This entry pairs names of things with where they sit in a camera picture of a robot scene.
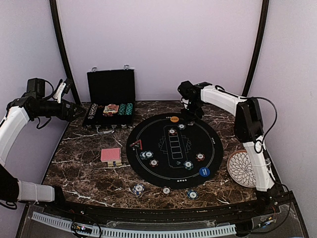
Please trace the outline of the blue white chip stack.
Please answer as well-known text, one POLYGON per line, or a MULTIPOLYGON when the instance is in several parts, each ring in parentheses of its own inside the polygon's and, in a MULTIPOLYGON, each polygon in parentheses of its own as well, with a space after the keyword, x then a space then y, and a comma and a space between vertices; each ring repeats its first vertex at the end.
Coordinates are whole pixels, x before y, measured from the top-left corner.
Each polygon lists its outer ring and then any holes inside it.
POLYGON ((139 197, 142 196, 144 193, 145 187, 142 184, 134 185, 132 192, 135 196, 139 197))

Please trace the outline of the orange big blind button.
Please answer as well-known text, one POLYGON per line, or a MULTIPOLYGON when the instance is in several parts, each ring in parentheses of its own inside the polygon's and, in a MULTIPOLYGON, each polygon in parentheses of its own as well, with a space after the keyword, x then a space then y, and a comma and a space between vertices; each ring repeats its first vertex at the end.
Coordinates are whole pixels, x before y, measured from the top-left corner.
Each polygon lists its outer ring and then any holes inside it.
POLYGON ((172 116, 172 117, 170 118, 170 121, 173 122, 173 123, 179 122, 179 117, 177 117, 177 116, 172 116))

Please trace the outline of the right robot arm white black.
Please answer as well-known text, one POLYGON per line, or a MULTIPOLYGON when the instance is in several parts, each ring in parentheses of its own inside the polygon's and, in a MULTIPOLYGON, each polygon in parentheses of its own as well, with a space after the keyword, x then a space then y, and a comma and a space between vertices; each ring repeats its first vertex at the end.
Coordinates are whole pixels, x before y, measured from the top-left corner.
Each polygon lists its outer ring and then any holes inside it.
POLYGON ((270 196, 275 179, 264 143, 267 133, 263 130, 259 98, 238 96, 207 82, 194 85, 184 81, 177 90, 184 100, 181 113, 190 121, 203 117, 204 104, 217 106, 235 117, 234 135, 246 149, 255 173, 257 200, 253 203, 253 211, 257 215, 265 214, 272 207, 270 196))

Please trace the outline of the red playing card deck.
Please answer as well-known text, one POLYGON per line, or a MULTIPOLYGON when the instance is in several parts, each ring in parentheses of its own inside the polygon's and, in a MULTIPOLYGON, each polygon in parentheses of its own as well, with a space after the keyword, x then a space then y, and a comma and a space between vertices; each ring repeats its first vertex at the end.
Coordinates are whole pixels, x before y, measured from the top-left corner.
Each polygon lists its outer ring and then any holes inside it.
POLYGON ((121 163, 121 149, 120 148, 102 149, 101 162, 121 163))

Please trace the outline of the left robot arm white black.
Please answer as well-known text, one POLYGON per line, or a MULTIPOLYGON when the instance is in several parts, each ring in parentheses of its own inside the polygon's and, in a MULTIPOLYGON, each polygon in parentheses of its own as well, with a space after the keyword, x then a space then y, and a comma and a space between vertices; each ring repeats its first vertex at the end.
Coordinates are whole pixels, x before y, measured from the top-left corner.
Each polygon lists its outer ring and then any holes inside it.
POLYGON ((47 202, 59 216, 66 216, 70 206, 64 201, 62 189, 59 186, 41 185, 15 178, 6 169, 7 156, 25 125, 46 117, 51 120, 72 122, 85 113, 81 106, 63 99, 72 87, 72 80, 60 80, 56 88, 48 96, 46 84, 48 81, 40 78, 29 79, 26 92, 22 97, 10 102, 6 114, 0 123, 0 198, 9 203, 47 202))

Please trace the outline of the red triangle dealer marker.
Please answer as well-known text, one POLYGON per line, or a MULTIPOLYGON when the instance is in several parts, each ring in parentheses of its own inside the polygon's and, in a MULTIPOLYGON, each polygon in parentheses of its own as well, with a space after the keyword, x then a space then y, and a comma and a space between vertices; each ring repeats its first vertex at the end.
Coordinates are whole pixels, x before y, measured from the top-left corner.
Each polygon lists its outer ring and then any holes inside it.
POLYGON ((131 148, 136 148, 136 149, 143 150, 142 140, 139 139, 139 140, 133 142, 132 144, 130 144, 130 147, 131 147, 131 148))

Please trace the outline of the blue small blind button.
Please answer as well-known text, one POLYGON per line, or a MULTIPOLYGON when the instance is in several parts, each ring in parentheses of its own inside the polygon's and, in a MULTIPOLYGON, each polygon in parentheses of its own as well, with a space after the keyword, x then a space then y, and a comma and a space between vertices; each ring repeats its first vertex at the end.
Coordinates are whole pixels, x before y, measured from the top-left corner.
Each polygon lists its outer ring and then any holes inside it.
POLYGON ((210 172, 209 168, 202 167, 199 169, 199 174, 200 174, 200 176, 207 178, 211 175, 211 172, 210 172))

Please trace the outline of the blue green chip stack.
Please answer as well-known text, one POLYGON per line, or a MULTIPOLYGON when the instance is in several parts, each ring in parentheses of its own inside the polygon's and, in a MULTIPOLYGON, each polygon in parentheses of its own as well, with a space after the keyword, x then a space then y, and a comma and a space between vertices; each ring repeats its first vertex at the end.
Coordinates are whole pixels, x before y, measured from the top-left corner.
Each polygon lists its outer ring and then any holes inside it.
POLYGON ((189 189, 186 191, 186 195, 190 200, 196 200, 199 198, 199 194, 196 190, 194 189, 189 189))

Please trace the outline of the red white chip stack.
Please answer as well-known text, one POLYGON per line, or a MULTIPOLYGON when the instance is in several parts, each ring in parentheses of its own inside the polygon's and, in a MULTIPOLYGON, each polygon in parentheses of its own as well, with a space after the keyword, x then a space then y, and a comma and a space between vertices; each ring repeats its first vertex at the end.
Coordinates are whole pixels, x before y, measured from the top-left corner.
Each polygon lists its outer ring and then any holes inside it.
POLYGON ((170 193, 171 193, 171 189, 170 189, 169 187, 164 187, 164 188, 162 189, 162 192, 163 192, 163 194, 167 195, 167 194, 170 194, 170 193))

